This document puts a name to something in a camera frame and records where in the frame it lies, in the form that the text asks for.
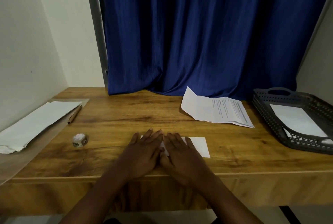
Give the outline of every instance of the left hand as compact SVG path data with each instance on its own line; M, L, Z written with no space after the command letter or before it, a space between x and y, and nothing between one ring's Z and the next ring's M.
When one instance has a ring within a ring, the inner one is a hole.
M142 138L139 133L135 133L123 153L112 163L111 168L123 172L127 181L147 174L156 166L162 151L159 146L163 140L163 131L152 132L150 128Z

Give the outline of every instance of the blue curtain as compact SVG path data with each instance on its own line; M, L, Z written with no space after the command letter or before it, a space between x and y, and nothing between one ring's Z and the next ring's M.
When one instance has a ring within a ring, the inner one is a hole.
M109 95L296 89L325 0L101 0Z

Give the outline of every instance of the perforated tray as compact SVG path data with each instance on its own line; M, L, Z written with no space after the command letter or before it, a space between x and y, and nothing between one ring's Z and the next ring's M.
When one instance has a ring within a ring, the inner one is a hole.
M333 144L322 142L333 140L333 106L318 97L294 92L287 88L254 89L253 104L283 145L304 151L333 155ZM278 95L287 92L289 95ZM302 108L328 137L298 133L287 127L273 112L270 104Z

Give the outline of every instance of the wood grain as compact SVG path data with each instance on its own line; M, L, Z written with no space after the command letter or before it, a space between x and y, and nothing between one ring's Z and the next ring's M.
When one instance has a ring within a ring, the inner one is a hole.
M108 96L104 88L70 87L55 98L89 98L90 101L73 124L66 126L24 169L0 187L0 203L6 212L68 211L103 173L106 165L119 156L132 134L142 134L150 127L179 132L182 136L205 137L211 156L205 158L206 163L248 204L333 203L333 156L283 146L247 102L243 104L255 128L195 121L181 111L182 97L145 90ZM71 145L71 138L78 133L89 136L88 144L82 148ZM159 192L162 184L163 195ZM19 207L19 200L8 199L15 192L36 205L29 206L28 210ZM68 201L66 197L71 194L72 200ZM47 199L57 198L55 195L60 198L56 203ZM203 209L207 206L199 195L176 184L161 167L133 181L119 195L114 206L119 211ZM44 207L38 210L38 204Z

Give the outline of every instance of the right hand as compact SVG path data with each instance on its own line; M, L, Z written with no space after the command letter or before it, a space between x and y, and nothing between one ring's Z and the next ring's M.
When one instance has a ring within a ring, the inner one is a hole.
M195 149L191 139L186 137L185 140L187 145L178 133L163 136L170 159L162 152L160 164L180 184L200 191L206 181L214 179L215 175Z

